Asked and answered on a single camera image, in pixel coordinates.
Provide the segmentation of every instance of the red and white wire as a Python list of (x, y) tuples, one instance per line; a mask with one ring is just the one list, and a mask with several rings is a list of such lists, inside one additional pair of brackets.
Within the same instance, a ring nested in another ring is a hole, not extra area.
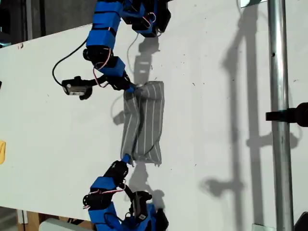
[(94, 74), (94, 78), (95, 78), (95, 82), (97, 83), (98, 86), (100, 86), (101, 88), (105, 88), (106, 85), (103, 87), (102, 85), (100, 85), (100, 83), (98, 82), (98, 79), (97, 79), (97, 76), (95, 74), (95, 68), (97, 67), (97, 64), (102, 64), (102, 66), (100, 68), (97, 68), (97, 70), (101, 70), (103, 69), (106, 64), (108, 63), (109, 59), (110, 59), (110, 56), (111, 56), (111, 48), (109, 48), (109, 53), (108, 53), (108, 57), (106, 59), (105, 62), (99, 62), (99, 63), (96, 63), (94, 66), (93, 66), (93, 74)]
[(152, 15), (154, 15), (154, 17), (155, 17), (155, 19), (153, 20), (153, 23), (156, 21), (156, 15), (155, 15), (155, 13), (153, 13), (153, 12), (149, 12), (149, 14), (152, 14)]
[[(124, 179), (124, 188), (123, 189), (117, 189), (117, 190), (109, 190), (109, 191), (104, 191), (104, 192), (101, 192), (99, 189), (94, 191), (94, 192), (90, 192), (90, 194), (94, 194), (94, 193), (99, 193), (99, 194), (107, 194), (107, 193), (118, 193), (118, 192), (122, 192), (126, 189), (126, 179)], [(90, 208), (90, 205), (86, 205), (86, 206), (83, 206), (83, 209), (86, 209), (86, 208)]]

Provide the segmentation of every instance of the gray striped cloth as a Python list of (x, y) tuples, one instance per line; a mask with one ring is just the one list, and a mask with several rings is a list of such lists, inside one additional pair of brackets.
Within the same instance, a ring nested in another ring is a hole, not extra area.
[(160, 165), (159, 140), (165, 105), (164, 83), (149, 81), (134, 93), (124, 92), (124, 128), (121, 158)]

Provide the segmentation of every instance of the dark background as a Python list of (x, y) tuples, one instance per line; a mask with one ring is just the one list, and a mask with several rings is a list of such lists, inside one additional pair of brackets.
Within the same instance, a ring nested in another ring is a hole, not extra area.
[[(96, 1), (30, 0), (33, 39), (92, 23)], [(0, 25), (9, 25), (11, 43), (28, 40), (26, 0), (0, 2)]]

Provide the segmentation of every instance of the floor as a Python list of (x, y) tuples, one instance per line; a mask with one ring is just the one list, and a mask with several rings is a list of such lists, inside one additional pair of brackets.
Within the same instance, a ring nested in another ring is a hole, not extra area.
[(15, 209), (0, 207), (0, 230), (17, 231), (17, 215)]

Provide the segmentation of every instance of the wire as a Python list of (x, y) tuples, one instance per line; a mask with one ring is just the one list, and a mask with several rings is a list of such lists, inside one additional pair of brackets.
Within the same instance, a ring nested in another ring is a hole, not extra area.
[(132, 47), (132, 45), (134, 45), (134, 43), (136, 42), (137, 38), (138, 38), (139, 34), (137, 34), (136, 38), (134, 39), (134, 41), (130, 44), (130, 46), (128, 47), (127, 49), (127, 53), (126, 53), (126, 56), (127, 56), (127, 62), (128, 62), (128, 67), (131, 71), (132, 74), (134, 74), (134, 71), (133, 69), (131, 68), (131, 65), (130, 65), (130, 62), (129, 62), (129, 50), (130, 48)]
[[(88, 195), (94, 194), (94, 193), (99, 193), (99, 194), (107, 194), (107, 193), (118, 193), (118, 192), (122, 192), (126, 189), (126, 179), (124, 179), (124, 188), (123, 189), (117, 189), (117, 190), (109, 190), (109, 191), (104, 191), (104, 192), (100, 192), (100, 190), (96, 190), (94, 192), (89, 192)], [(86, 205), (82, 207), (83, 209), (87, 209), (90, 208), (90, 205)]]
[(118, 192), (124, 191), (125, 188), (126, 188), (126, 179), (124, 179), (124, 188), (123, 188), (123, 189), (105, 191), (105, 192), (102, 192), (101, 194), (106, 194), (106, 193), (118, 193)]
[(147, 20), (144, 16), (142, 17), (148, 24), (149, 24), (149, 26), (148, 27), (146, 27), (146, 28), (150, 28), (151, 27), (151, 23), (150, 23), (150, 21), (149, 20)]
[(155, 19), (153, 20), (153, 23), (156, 21), (156, 15), (155, 15), (155, 13), (153, 13), (153, 12), (149, 12), (149, 14), (152, 14), (152, 15), (154, 15), (154, 17), (155, 17)]
[(72, 56), (74, 53), (76, 53), (83, 45), (86, 44), (87, 40), (88, 40), (88, 38), (87, 38), (79, 47), (77, 47), (73, 52), (71, 52), (69, 55), (67, 55), (67, 56), (64, 57), (63, 59), (59, 60), (59, 61), (55, 64), (55, 66), (53, 67), (53, 69), (52, 69), (52, 76), (53, 76), (53, 79), (54, 79), (54, 81), (56, 81), (56, 83), (59, 84), (61, 87), (62, 87), (62, 84), (57, 80), (56, 76), (54, 75), (54, 71), (55, 71), (57, 65), (58, 65), (60, 62), (62, 62), (62, 61), (64, 61), (65, 59), (67, 59), (68, 57)]
[(105, 86), (101, 86), (100, 85), (100, 83), (99, 83), (99, 81), (98, 81), (98, 78), (97, 78), (97, 76), (96, 76), (96, 74), (95, 74), (95, 66), (93, 66), (93, 74), (94, 74), (94, 78), (95, 78), (95, 82), (96, 82), (96, 84), (98, 85), (98, 86), (100, 86), (101, 88), (105, 88), (105, 87), (107, 87), (107, 85), (109, 85), (109, 83), (107, 83)]
[(24, 228), (24, 231), (26, 231), (25, 216), (24, 216), (24, 211), (23, 210), (22, 210), (22, 214), (23, 214), (23, 228)]

